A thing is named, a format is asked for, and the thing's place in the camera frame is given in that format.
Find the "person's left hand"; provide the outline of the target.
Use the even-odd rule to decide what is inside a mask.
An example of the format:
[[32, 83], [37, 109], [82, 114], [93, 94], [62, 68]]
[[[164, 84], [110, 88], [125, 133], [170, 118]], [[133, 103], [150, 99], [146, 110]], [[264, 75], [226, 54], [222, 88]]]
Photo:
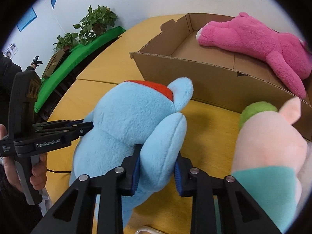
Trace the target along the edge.
[[[20, 192], [22, 187], [19, 176], [16, 172], [14, 159], [12, 157], [3, 157], [3, 165], [8, 182]], [[45, 187], [47, 182], [47, 153], [40, 155], [40, 161], [32, 168], [32, 176], [30, 183], [35, 190], [41, 190]]]

